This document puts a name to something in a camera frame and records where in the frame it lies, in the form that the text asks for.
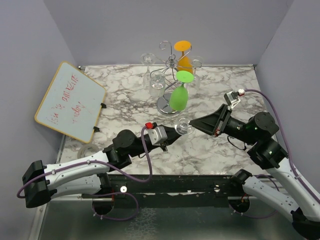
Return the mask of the clear glass tumbler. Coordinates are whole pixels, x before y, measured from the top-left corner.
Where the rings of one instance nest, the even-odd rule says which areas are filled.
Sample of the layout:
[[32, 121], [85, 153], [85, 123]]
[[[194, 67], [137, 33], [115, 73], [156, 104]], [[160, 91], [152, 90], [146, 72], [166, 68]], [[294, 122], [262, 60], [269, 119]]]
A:
[[185, 116], [179, 117], [174, 122], [174, 129], [180, 135], [176, 142], [180, 145], [185, 144], [192, 137], [195, 129], [190, 125], [191, 120], [192, 119], [190, 117]]

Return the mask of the green plastic wine glass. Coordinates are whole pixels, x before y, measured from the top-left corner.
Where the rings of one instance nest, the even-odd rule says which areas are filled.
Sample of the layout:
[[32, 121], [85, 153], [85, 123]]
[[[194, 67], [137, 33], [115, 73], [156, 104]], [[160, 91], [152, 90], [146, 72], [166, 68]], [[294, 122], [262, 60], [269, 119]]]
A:
[[183, 111], [187, 107], [189, 93], [185, 84], [190, 84], [194, 80], [194, 75], [189, 71], [180, 70], [176, 73], [176, 79], [180, 86], [176, 87], [171, 93], [169, 106], [174, 111]]

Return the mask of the clear wine glass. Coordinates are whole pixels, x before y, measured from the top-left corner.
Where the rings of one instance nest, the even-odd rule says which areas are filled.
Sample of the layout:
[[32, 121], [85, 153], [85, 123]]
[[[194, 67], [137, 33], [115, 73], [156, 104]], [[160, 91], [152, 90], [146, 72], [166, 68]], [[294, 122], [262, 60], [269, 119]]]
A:
[[193, 84], [195, 89], [198, 90], [200, 88], [201, 80], [200, 80], [200, 77], [196, 74], [196, 71], [203, 66], [204, 59], [201, 56], [191, 56], [190, 63], [193, 69], [193, 76], [194, 76]]
[[165, 75], [161, 71], [154, 71], [150, 75], [149, 94], [152, 98], [161, 97], [166, 88]]
[[153, 53], [144, 53], [140, 57], [140, 62], [146, 66], [146, 72], [143, 75], [142, 85], [143, 88], [147, 90], [151, 81], [150, 66], [156, 62], [156, 56]]

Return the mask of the orange plastic wine glass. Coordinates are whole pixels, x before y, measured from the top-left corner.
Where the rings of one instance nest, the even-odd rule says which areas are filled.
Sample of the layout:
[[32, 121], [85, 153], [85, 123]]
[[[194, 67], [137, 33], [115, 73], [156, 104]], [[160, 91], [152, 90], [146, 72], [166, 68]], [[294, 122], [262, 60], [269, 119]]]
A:
[[187, 71], [193, 74], [194, 70], [190, 63], [190, 59], [187, 54], [192, 50], [192, 45], [189, 41], [180, 40], [174, 44], [174, 49], [178, 52], [181, 52], [181, 57], [177, 62], [178, 71]]

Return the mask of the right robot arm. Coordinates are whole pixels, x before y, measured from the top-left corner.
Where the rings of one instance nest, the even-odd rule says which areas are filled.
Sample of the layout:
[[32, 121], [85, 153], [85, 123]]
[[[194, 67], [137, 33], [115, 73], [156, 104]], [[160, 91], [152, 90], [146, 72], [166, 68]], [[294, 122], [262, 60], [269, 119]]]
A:
[[320, 194], [297, 170], [283, 147], [273, 139], [279, 130], [268, 112], [259, 112], [247, 123], [231, 116], [231, 110], [223, 104], [216, 112], [193, 119], [189, 124], [210, 136], [226, 134], [248, 145], [250, 159], [276, 179], [287, 194], [262, 183], [244, 169], [231, 179], [229, 189], [240, 196], [244, 192], [268, 204], [285, 218], [305, 239], [320, 238]]

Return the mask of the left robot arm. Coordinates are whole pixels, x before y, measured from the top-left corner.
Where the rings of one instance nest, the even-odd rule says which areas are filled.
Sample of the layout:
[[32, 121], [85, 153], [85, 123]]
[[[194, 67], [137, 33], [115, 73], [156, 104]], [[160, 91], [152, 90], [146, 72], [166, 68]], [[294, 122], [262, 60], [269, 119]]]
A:
[[167, 151], [180, 138], [173, 127], [164, 125], [144, 126], [140, 136], [131, 130], [120, 131], [112, 144], [98, 152], [59, 164], [43, 164], [42, 160], [30, 164], [22, 176], [22, 188], [17, 197], [25, 200], [28, 209], [42, 206], [54, 198], [87, 194], [106, 197], [111, 190], [108, 182], [102, 180], [104, 174], [112, 171], [124, 173], [133, 157], [148, 155], [150, 151], [161, 148]]

